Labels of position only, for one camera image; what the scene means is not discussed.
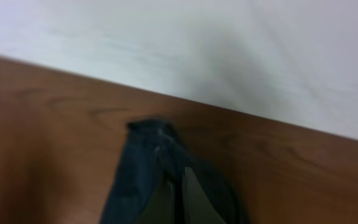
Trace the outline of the navy blue shorts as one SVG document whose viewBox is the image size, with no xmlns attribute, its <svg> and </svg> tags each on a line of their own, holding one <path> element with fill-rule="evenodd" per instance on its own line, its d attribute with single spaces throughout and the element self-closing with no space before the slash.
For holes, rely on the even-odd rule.
<svg viewBox="0 0 358 224">
<path fill-rule="evenodd" d="M 249 216 L 231 184 L 206 160 L 191 154 L 172 124 L 162 119 L 128 123 L 128 135 L 99 222 L 137 223 L 162 180 L 175 186 L 175 223 L 185 223 L 182 177 L 185 167 L 197 176 L 214 209 L 226 223 L 249 223 Z"/>
</svg>

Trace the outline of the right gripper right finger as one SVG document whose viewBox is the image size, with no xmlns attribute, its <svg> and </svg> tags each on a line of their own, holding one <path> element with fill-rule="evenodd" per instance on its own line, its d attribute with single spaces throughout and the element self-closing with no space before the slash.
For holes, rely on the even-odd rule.
<svg viewBox="0 0 358 224">
<path fill-rule="evenodd" d="M 186 224 L 226 224 L 210 203 L 197 176 L 190 167 L 185 167 L 181 189 Z"/>
</svg>

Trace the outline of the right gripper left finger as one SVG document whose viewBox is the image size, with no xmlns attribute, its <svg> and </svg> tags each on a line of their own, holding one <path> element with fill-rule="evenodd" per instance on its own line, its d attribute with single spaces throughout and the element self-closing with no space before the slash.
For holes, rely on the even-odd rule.
<svg viewBox="0 0 358 224">
<path fill-rule="evenodd" d="M 137 219 L 137 224 L 174 224 L 175 186 L 162 180 L 155 188 L 147 206 Z"/>
</svg>

